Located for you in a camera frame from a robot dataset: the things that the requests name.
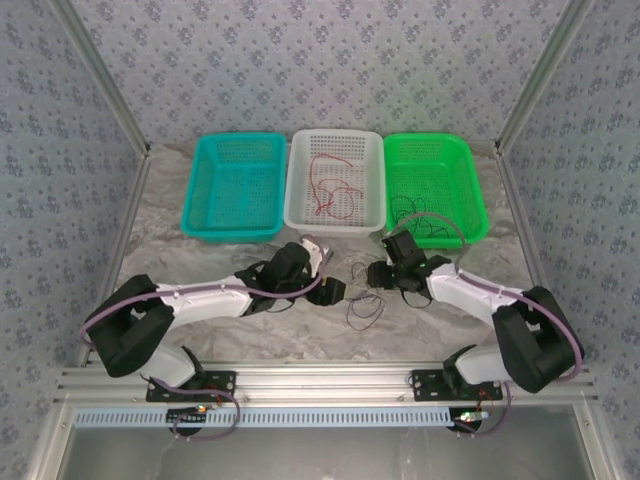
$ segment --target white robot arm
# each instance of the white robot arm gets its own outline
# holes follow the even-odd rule
[[[444,362],[443,378],[456,398],[477,392],[477,385],[484,382],[505,380],[535,393],[574,365],[566,335],[518,300],[527,297],[544,305],[570,328],[547,290],[507,289],[467,273],[463,280],[450,260],[440,256],[427,259],[407,231],[383,243],[390,261],[369,266],[367,278],[372,287],[417,292],[449,303],[496,330],[498,345],[472,345]],[[323,277],[328,256],[328,249],[303,237],[299,243],[288,243],[278,250],[270,261],[216,282],[164,285],[138,275],[89,317],[81,335],[88,334],[113,377],[142,374],[170,387],[197,389],[193,381],[197,360],[187,349],[162,345],[166,333],[213,317],[264,311],[277,298],[304,295],[315,305],[334,305],[343,299],[345,284]],[[484,288],[474,286],[474,280]]]

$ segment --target patterned wallpaper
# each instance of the patterned wallpaper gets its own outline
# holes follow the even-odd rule
[[[567,0],[75,0],[148,141],[497,137]]]
[[[48,3],[0,17],[0,478],[20,479],[137,160]]]
[[[508,158],[640,479],[640,4],[596,0]]]

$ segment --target plastic basket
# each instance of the plastic basket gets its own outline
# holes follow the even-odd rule
[[[284,202],[291,228],[318,236],[367,236],[384,227],[384,192],[380,135],[322,129],[293,136]]]
[[[267,242],[282,228],[286,138],[225,133],[198,140],[182,231],[206,242]]]
[[[489,232],[471,150],[464,140],[443,133],[402,133],[384,139],[387,229],[416,212],[453,220],[469,243]],[[459,248],[462,242],[445,222],[424,217],[406,224],[421,248]]]

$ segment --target gray marble table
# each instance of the gray marble table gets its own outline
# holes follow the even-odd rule
[[[298,234],[283,228],[267,244],[215,245],[186,237],[180,218],[193,151],[154,146],[150,170],[118,283],[146,273],[155,282],[212,281],[269,259]],[[465,257],[463,267],[489,280],[528,287],[524,254],[495,160],[476,158],[476,167],[491,229]],[[334,250],[329,274],[351,278],[354,262],[384,258],[375,238],[327,239]],[[456,252],[444,252],[455,255]],[[471,343],[494,343],[492,330],[479,320],[448,305],[433,303],[426,309],[405,305],[398,292],[383,292],[384,313],[364,332],[345,321],[347,303],[319,308],[298,300],[280,314],[261,313],[243,318],[215,318],[172,331],[167,341],[190,347],[201,359],[216,360],[443,360]],[[423,300],[418,297],[415,303]],[[352,317],[356,326],[367,320]]]

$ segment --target cable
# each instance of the cable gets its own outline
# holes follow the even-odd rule
[[[276,299],[300,297],[305,293],[313,290],[322,281],[322,278],[324,277],[324,272],[327,269],[328,255],[325,255],[324,250],[321,246],[318,246],[318,248],[320,249],[320,265],[318,267],[318,273],[316,275],[315,280],[311,282],[309,285],[307,285],[306,287],[300,290],[297,290],[295,292],[273,293],[273,292],[267,292],[265,290],[258,290],[256,288],[247,287],[245,285],[225,285],[225,284],[218,283],[215,285],[194,285],[191,287],[178,288],[176,290],[161,290],[156,292],[144,293],[142,295],[136,295],[135,297],[130,297],[125,300],[122,300],[116,303],[115,305],[110,306],[109,308],[105,308],[101,312],[91,317],[80,327],[80,332],[79,332],[80,340],[88,347],[93,347],[93,344],[86,339],[87,331],[90,328],[94,327],[97,323],[101,322],[104,318],[116,313],[117,311],[123,309],[124,307],[128,307],[129,305],[133,305],[134,303],[143,302],[143,301],[151,300],[154,298],[173,297],[176,295],[187,295],[189,293],[217,292],[220,290],[230,291],[230,292],[253,293],[255,295],[260,295],[262,297],[276,298]]]
[[[346,182],[345,180],[341,179],[341,178],[325,178],[322,179],[318,182],[317,185],[315,185],[313,183],[313,164],[315,163],[317,158],[330,158],[333,160],[338,160],[340,162],[346,163],[347,165],[349,165],[350,167],[353,167],[353,164],[351,162],[349,162],[348,160],[345,160],[344,158],[340,158],[340,157],[336,157],[335,155],[330,155],[328,153],[319,153],[317,155],[315,155],[312,159],[311,159],[311,164],[309,165],[309,183],[311,184],[311,191],[313,193],[313,196],[318,204],[318,208],[315,211],[316,216],[320,215],[322,213],[322,210],[325,209],[325,213],[327,215],[329,215],[332,218],[338,219],[338,220],[346,220],[347,218],[351,217],[355,211],[356,211],[356,202],[353,199],[353,195],[351,195],[351,192],[357,192],[360,194],[360,199],[364,198],[364,193],[362,192],[362,190],[359,190],[357,188],[352,188],[351,185],[349,185],[348,182]],[[338,187],[332,191],[327,190],[324,187],[321,187],[323,182],[342,182],[345,186],[344,187]],[[324,192],[327,192],[329,194],[329,200],[327,201],[327,203],[322,203],[320,201],[320,198],[318,197],[318,190],[322,190]],[[349,196],[349,198],[351,199],[351,212],[348,215],[345,216],[337,216],[332,214],[329,211],[329,208],[334,205],[334,201],[333,201],[333,197],[335,195],[335,192],[339,191],[339,190],[344,190],[345,193]]]
[[[394,209],[394,204],[397,204],[398,201],[403,201],[408,203],[409,205],[407,206],[407,209],[401,209],[401,210]],[[393,222],[397,224],[412,214],[426,211],[427,203],[423,198],[420,198],[420,197],[413,199],[406,195],[396,195],[393,198],[391,198],[391,200],[389,201],[389,210],[391,211],[391,217],[393,218]],[[413,220],[415,220],[412,222],[413,225],[409,226],[408,228],[405,227],[411,232],[413,236],[431,238],[444,232],[443,235],[439,235],[439,236],[444,236],[446,238],[449,238],[449,231],[447,230],[447,228],[442,226],[434,226],[425,217],[415,217]],[[419,228],[428,228],[429,232],[422,235],[417,234],[416,231]]]
[[[338,263],[338,265],[336,265],[336,270],[338,270],[338,267],[340,265],[342,265],[347,259],[343,259],[341,262]],[[354,272],[354,268],[356,266],[360,265],[361,268],[360,270],[358,270],[357,272]],[[345,300],[347,300],[349,302],[349,304],[347,305],[347,312],[345,314],[345,319],[347,322],[347,325],[355,330],[356,332],[364,332],[366,330],[369,330],[371,327],[373,327],[373,325],[380,319],[380,317],[382,316],[382,314],[384,313],[384,310],[386,308],[387,305],[387,301],[382,298],[380,295],[378,295],[378,293],[372,293],[372,290],[369,288],[362,288],[359,287],[355,284],[355,282],[357,282],[361,277],[359,277],[358,275],[360,274],[360,272],[367,270],[367,265],[364,264],[363,262],[354,262],[353,265],[351,265],[351,282],[347,283],[347,288],[357,288],[359,290],[361,290],[361,292],[359,294],[357,294],[355,297],[353,298],[349,298],[345,295]],[[372,301],[370,303],[375,303],[377,301],[377,306],[375,308],[375,310],[369,314],[362,314],[360,312],[358,312],[356,310],[356,305],[361,305],[363,303],[366,303],[365,300],[371,299]],[[371,322],[369,322],[366,326],[364,327],[356,327],[350,319],[351,315],[355,315],[358,318],[361,318],[363,320],[367,320],[370,319],[371,317],[375,317],[373,318],[373,320],[371,320]]]
[[[370,313],[369,315],[360,315],[358,312],[356,312],[355,306],[358,302],[361,302],[362,300],[366,299],[366,298],[374,298],[376,300],[378,300],[378,306],[376,307],[376,309]],[[356,332],[364,332],[365,330],[369,330],[371,327],[373,327],[373,325],[378,321],[378,319],[382,316],[382,313],[384,312],[384,309],[387,305],[387,301],[382,298],[380,295],[377,294],[367,294],[365,292],[359,294],[358,296],[356,296],[354,299],[349,301],[349,305],[347,306],[347,315],[346,315],[346,320],[347,320],[347,325],[349,325],[353,330],[355,330]],[[374,315],[377,315],[374,317],[374,319],[365,327],[356,327],[351,323],[351,320],[349,320],[349,313],[353,312],[353,314],[358,317],[358,318],[362,318],[363,320],[369,319],[371,317],[373,317]]]
[[[582,354],[580,352],[580,346],[578,345],[578,342],[576,338],[573,336],[573,334],[571,333],[571,331],[567,328],[567,326],[564,323],[562,323],[562,321],[553,312],[551,312],[549,309],[545,308],[544,306],[540,305],[538,302],[535,302],[525,297],[524,295],[511,292],[509,290],[503,290],[502,288],[495,287],[493,285],[488,285],[484,282],[468,277],[467,275],[465,275],[464,271],[460,269],[460,261],[469,251],[470,245],[465,240],[464,233],[462,233],[462,230],[460,230],[460,228],[452,220],[448,219],[444,215],[440,215],[439,213],[434,213],[434,212],[414,213],[413,215],[410,215],[404,220],[402,220],[401,222],[399,222],[395,226],[395,228],[393,229],[390,235],[393,235],[399,228],[401,228],[407,222],[410,222],[414,218],[418,218],[418,217],[433,217],[433,218],[442,220],[443,222],[448,224],[451,228],[453,228],[453,230],[456,232],[458,237],[460,237],[460,241],[462,242],[462,250],[458,255],[458,257],[453,262],[453,267],[455,269],[455,272],[458,275],[458,277],[460,277],[460,279],[462,279],[469,285],[472,285],[481,290],[485,290],[489,293],[494,293],[497,295],[504,295],[505,297],[508,297],[513,300],[517,300],[526,304],[527,306],[531,307],[534,310],[537,310],[538,312],[543,314],[545,317],[547,317],[551,321],[551,323],[553,323],[558,328],[558,330],[562,332],[562,334],[566,337],[567,341],[571,345],[571,350],[573,351],[573,355],[575,358],[575,365],[573,367],[573,371],[571,371],[569,374],[565,375],[564,377],[560,377],[558,380],[566,382],[568,380],[572,380],[576,378],[580,374],[580,372],[582,371]]]
[[[500,430],[504,426],[504,422],[507,420],[507,418],[509,417],[509,414],[511,413],[511,400],[512,400],[511,390],[509,388],[509,382],[502,382],[502,385],[504,386],[504,390],[506,393],[507,405],[504,409],[504,413],[500,417],[500,420],[498,420],[493,427],[491,427],[489,430],[485,432],[476,432],[469,425],[466,425],[462,422],[454,421],[453,423],[456,426],[467,430],[472,437],[486,437],[487,435],[491,435],[492,433],[496,433],[498,430]]]
[[[169,386],[167,383],[163,382],[162,380],[160,380],[159,378],[154,378],[153,379],[154,382],[156,382],[158,385],[160,385],[162,388],[164,388],[165,390],[168,390],[170,392],[173,393],[179,393],[181,395],[211,395],[216,396],[216,397],[224,397],[228,400],[230,400],[231,402],[233,402],[234,406],[236,407],[236,416],[233,419],[233,423],[226,429],[223,430],[220,433],[216,433],[215,435],[201,435],[201,436],[197,436],[197,437],[185,437],[184,435],[180,435],[178,433],[178,424],[185,418],[188,417],[189,414],[187,413],[183,413],[181,415],[178,415],[176,417],[176,419],[173,422],[173,427],[172,427],[172,431],[173,434],[176,437],[176,440],[179,438],[182,438],[183,440],[186,440],[187,442],[211,442],[214,440],[220,440],[221,438],[224,437],[228,437],[229,435],[231,435],[233,432],[236,431],[236,428],[238,428],[238,423],[240,422],[240,404],[238,403],[238,400],[236,400],[236,398],[231,395],[228,392],[225,392],[224,390],[217,390],[215,388],[208,388],[208,389],[204,389],[204,390],[185,390],[183,388],[176,388],[176,387],[171,387]]]

